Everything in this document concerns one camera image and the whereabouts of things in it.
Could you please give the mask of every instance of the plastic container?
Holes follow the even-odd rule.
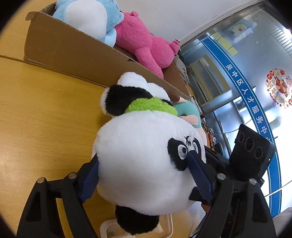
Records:
[[[116,219],[107,220],[100,226],[101,238],[169,238],[173,234],[172,215],[162,215],[158,226],[146,234],[130,235],[117,223]]]

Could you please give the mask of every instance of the yellow sticky note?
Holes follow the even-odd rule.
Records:
[[[208,32],[210,35],[213,35],[214,33],[216,33],[216,31],[214,29],[209,30]]]
[[[236,55],[238,53],[238,51],[234,47],[228,49],[228,52],[230,55]]]
[[[212,35],[216,40],[222,37],[218,32]]]
[[[223,37],[218,40],[219,44],[224,47],[225,50],[229,49],[232,45],[227,42]]]

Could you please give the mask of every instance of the camera lens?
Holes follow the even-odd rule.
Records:
[[[248,137],[245,141],[245,148],[247,151],[251,151],[254,146],[254,140],[251,137]]]
[[[257,148],[255,149],[255,157],[256,157],[257,159],[259,159],[259,158],[262,157],[262,155],[263,155],[263,149],[262,149],[261,147],[257,147]]]
[[[243,142],[243,140],[244,140],[244,133],[242,133],[242,132],[240,132],[240,134],[238,135],[238,141],[239,142]]]

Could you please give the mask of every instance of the black plush ear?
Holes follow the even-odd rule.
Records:
[[[113,85],[101,97],[101,107],[112,116],[119,116],[128,106],[138,98],[152,98],[153,96],[143,88]]]
[[[119,226],[132,235],[148,233],[159,223],[159,216],[144,215],[125,206],[116,205],[115,215]]]
[[[168,105],[173,106],[172,103],[166,99],[161,99],[162,102],[166,102]]]

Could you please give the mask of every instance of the green plush scarf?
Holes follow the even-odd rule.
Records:
[[[129,107],[125,110],[125,113],[146,110],[166,112],[175,116],[178,115],[178,112],[174,107],[162,101],[158,97],[152,97],[150,99],[138,98],[129,105]]]

